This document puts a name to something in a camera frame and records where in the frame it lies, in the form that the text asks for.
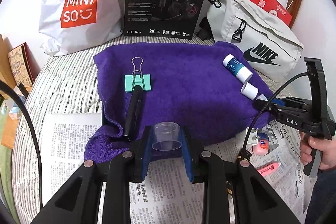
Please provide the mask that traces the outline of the grey Nike waist bag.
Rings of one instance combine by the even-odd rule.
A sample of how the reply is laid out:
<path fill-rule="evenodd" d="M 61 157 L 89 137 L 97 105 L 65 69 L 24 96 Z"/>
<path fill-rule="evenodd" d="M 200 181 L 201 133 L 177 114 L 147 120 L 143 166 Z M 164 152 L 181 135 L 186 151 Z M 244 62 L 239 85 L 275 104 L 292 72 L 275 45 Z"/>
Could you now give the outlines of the grey Nike waist bag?
<path fill-rule="evenodd" d="M 276 82 L 297 65 L 303 44 L 279 18 L 250 0 L 209 2 L 199 37 L 234 44 L 255 70 Z"/>

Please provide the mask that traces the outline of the striped grey bed sheet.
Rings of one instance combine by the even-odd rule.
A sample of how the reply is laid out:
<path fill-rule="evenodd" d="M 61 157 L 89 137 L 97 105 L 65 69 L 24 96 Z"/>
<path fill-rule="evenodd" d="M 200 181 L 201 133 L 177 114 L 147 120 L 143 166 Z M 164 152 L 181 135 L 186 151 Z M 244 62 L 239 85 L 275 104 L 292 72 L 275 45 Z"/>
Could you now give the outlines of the striped grey bed sheet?
<path fill-rule="evenodd" d="M 179 43 L 173 39 L 169 42 Z M 51 57 L 35 80 L 26 100 L 38 142 L 47 114 L 98 114 L 101 126 L 108 123 L 97 92 L 97 67 L 94 56 L 111 46 L 133 44 L 129 38 L 117 38 L 104 45 L 65 56 Z M 212 46 L 199 39 L 185 44 Z M 204 145 L 224 160 L 234 161 L 238 154 L 235 137 Z M 43 175 L 38 175 L 37 156 L 25 119 L 21 119 L 12 155 L 12 184 L 15 207 L 21 223 L 30 223 L 43 202 Z"/>

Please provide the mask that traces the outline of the small blue cube box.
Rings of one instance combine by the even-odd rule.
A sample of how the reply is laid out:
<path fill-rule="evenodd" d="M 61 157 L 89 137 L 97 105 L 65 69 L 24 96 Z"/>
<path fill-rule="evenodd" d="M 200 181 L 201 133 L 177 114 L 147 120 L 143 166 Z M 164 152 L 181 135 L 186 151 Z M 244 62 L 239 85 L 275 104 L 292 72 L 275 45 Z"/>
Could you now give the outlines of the small blue cube box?
<path fill-rule="evenodd" d="M 11 98 L 5 100 L 1 112 L 2 114 L 8 115 L 14 121 L 20 120 L 22 116 L 22 111 L 19 106 Z"/>

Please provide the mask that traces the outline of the patterned brown book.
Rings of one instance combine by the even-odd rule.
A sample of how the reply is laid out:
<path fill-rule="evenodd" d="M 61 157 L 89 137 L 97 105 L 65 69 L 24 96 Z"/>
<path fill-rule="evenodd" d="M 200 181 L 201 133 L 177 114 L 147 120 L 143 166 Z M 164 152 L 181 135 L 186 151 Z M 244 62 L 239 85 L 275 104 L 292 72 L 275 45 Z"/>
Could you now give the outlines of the patterned brown book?
<path fill-rule="evenodd" d="M 23 43 L 13 48 L 8 53 L 8 59 L 13 78 L 17 85 L 22 83 L 25 88 L 32 87 L 35 81 L 35 76 L 31 69 L 27 43 Z"/>

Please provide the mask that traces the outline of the teal binder clip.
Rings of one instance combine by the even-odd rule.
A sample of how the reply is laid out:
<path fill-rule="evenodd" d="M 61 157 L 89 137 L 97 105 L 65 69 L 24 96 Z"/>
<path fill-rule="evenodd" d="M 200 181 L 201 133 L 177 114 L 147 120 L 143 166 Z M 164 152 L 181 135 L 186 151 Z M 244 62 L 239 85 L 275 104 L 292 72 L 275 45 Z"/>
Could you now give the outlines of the teal binder clip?
<path fill-rule="evenodd" d="M 136 86 L 140 86 L 144 91 L 151 91 L 151 75 L 143 74 L 142 65 L 143 65 L 142 57 L 134 57 L 131 59 L 131 63 L 133 65 L 133 71 L 131 75 L 125 75 L 125 92 L 131 93 L 135 90 Z"/>

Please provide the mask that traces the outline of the white bottle with blue label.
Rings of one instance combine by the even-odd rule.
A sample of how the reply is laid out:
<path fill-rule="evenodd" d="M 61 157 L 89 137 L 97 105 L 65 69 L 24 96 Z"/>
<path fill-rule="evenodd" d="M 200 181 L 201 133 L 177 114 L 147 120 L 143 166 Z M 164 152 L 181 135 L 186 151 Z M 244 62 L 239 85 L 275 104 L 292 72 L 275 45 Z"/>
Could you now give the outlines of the white bottle with blue label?
<path fill-rule="evenodd" d="M 227 55 L 222 64 L 242 84 L 248 82 L 253 76 L 253 73 L 232 54 Z"/>

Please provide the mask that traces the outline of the white USB wall charger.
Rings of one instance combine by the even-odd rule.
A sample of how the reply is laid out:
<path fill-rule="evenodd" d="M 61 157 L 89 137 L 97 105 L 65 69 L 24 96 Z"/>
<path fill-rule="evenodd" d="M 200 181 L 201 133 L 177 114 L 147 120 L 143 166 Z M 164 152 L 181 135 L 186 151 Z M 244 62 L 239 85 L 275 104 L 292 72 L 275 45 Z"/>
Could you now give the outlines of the white USB wall charger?
<path fill-rule="evenodd" d="M 235 136 L 235 145 L 237 149 L 241 149 L 243 147 L 247 131 L 248 128 Z M 265 126 L 257 130 L 252 129 L 250 136 L 248 137 L 247 148 L 252 148 L 253 146 L 257 145 L 258 141 L 260 141 L 262 138 L 268 139 L 269 152 L 273 151 L 279 146 L 278 140 L 272 128 Z"/>

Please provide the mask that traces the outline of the black pen-shaped stick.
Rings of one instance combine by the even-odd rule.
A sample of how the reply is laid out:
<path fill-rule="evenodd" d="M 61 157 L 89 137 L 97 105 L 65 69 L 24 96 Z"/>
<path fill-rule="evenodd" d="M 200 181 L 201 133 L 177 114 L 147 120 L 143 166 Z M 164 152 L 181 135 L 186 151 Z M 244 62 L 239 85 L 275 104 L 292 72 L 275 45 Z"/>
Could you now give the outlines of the black pen-shaped stick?
<path fill-rule="evenodd" d="M 132 141 L 136 136 L 137 121 L 142 104 L 143 88 L 139 85 L 134 87 L 131 93 L 129 106 L 127 108 L 123 138 L 126 141 Z"/>

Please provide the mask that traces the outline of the small white cylindrical bottle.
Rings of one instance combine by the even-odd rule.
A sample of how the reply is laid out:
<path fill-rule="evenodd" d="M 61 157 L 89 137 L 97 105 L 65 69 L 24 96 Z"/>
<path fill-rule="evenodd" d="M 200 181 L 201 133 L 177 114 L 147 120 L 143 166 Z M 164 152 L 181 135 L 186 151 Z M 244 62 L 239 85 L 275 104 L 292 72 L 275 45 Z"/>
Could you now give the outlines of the small white cylindrical bottle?
<path fill-rule="evenodd" d="M 254 100 L 258 95 L 259 89 L 251 85 L 249 82 L 243 84 L 240 93 L 250 100 Z"/>

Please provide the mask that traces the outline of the wooden bedside furniture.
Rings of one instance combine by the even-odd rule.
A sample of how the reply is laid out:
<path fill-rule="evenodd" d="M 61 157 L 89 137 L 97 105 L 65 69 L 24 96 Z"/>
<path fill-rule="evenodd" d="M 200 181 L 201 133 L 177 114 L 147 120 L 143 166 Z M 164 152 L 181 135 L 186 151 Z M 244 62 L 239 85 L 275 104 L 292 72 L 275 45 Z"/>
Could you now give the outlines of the wooden bedside furniture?
<path fill-rule="evenodd" d="M 10 45 L 7 39 L 3 39 L 1 36 L 1 81 L 3 81 L 5 84 L 8 84 L 9 87 L 12 89 L 15 88 L 16 82 L 12 75 L 10 63 L 8 60 L 8 53 L 10 51 Z M 1 137 L 1 145 L 4 145 L 5 147 L 9 149 L 13 149 L 14 142 L 15 142 L 15 135 L 19 124 L 19 119 L 13 120 L 9 117 L 9 111 L 13 107 L 13 100 L 9 98 L 9 96 L 3 92 L 1 92 L 1 95 L 5 99 L 6 104 L 6 111 L 4 112 L 5 115 L 5 125 L 4 130 Z"/>

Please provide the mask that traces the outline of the pink tube with white cap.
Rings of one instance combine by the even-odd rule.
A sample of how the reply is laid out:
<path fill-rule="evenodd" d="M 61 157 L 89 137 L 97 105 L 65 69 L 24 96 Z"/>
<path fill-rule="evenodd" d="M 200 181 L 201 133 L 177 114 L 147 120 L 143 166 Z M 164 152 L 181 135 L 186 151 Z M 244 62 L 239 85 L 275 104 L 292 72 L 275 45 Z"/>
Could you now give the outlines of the pink tube with white cap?
<path fill-rule="evenodd" d="M 270 174 L 274 173 L 278 168 L 281 166 L 280 162 L 272 162 L 268 165 L 258 168 L 257 171 L 263 176 L 269 176 Z"/>

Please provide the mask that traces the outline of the newspaper sheet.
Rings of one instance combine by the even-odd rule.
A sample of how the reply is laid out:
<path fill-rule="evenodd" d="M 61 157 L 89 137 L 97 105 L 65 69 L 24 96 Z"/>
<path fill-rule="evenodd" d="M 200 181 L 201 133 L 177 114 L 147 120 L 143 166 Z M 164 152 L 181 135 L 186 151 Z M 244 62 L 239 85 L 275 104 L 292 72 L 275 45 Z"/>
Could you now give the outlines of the newspaper sheet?
<path fill-rule="evenodd" d="M 84 161 L 84 148 L 101 125 L 98 114 L 47 114 L 42 123 L 39 147 L 42 156 L 43 202 L 47 203 Z M 305 176 L 299 160 L 299 133 L 276 121 L 263 133 L 269 152 L 253 155 L 257 169 L 272 162 L 280 166 L 265 179 L 303 222 L 315 179 Z M 132 223 L 200 223 L 203 185 L 192 184 L 182 158 L 149 164 L 142 183 L 130 184 Z"/>

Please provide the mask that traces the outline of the small white blue-tinted USB gadget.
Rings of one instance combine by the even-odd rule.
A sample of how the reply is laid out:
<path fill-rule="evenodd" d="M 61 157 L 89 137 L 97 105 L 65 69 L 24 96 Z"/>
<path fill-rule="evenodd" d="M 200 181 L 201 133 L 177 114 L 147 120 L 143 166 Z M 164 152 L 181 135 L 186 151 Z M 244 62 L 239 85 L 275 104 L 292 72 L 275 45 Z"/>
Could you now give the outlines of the small white blue-tinted USB gadget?
<path fill-rule="evenodd" d="M 264 94 L 260 94 L 256 99 L 255 101 L 268 101 L 268 98 L 266 98 L 266 96 L 264 96 Z"/>

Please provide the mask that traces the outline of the purple fleece towel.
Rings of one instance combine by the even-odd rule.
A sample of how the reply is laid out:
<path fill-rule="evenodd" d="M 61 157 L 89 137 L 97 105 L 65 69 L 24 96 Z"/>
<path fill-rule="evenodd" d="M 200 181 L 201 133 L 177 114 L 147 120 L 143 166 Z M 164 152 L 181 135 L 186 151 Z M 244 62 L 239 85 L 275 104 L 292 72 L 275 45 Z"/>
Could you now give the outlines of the purple fleece towel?
<path fill-rule="evenodd" d="M 95 55 L 97 92 L 108 123 L 89 139 L 84 159 L 110 161 L 129 148 L 122 139 L 130 102 L 124 77 L 131 74 L 136 56 L 144 60 L 142 71 L 151 75 L 151 91 L 143 95 L 135 139 L 142 137 L 145 126 L 160 122 L 187 127 L 202 145 L 231 139 L 250 124 L 264 127 L 272 115 L 260 114 L 240 93 L 241 82 L 222 64 L 229 54 L 244 59 L 238 47 L 226 42 L 122 44 Z"/>

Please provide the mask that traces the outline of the white Miniso plastic bag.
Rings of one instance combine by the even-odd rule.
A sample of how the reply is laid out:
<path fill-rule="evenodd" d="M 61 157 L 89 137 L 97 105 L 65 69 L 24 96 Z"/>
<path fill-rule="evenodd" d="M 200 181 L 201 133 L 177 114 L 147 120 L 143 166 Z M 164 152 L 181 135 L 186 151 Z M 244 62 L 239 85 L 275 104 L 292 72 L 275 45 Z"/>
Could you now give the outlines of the white Miniso plastic bag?
<path fill-rule="evenodd" d="M 63 56 L 104 44 L 122 34 L 118 0 L 42 0 L 41 48 Z"/>

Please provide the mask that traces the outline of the red paper shopping bag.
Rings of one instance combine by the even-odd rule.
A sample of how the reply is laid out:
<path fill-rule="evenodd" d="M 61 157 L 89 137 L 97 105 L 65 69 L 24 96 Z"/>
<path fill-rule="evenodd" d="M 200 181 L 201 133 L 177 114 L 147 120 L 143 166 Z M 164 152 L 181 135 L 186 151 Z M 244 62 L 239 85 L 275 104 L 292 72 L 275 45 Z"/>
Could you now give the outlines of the red paper shopping bag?
<path fill-rule="evenodd" d="M 286 6 L 283 6 L 278 0 L 250 0 L 254 4 L 258 5 L 258 7 L 262 8 L 269 14 L 272 14 L 279 19 L 281 19 L 287 26 L 290 25 L 292 20 L 292 15 L 289 12 L 289 8 L 291 7 L 294 0 L 291 0 Z"/>

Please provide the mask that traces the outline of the clear plastic cap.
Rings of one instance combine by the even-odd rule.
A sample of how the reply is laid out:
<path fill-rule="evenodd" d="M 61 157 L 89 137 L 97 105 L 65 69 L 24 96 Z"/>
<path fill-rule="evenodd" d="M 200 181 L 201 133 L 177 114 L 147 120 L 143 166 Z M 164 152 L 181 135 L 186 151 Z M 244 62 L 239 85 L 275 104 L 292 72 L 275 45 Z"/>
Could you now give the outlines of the clear plastic cap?
<path fill-rule="evenodd" d="M 157 151 L 174 151 L 182 146 L 179 141 L 180 126 L 174 122 L 161 122 L 153 127 L 152 149 Z"/>

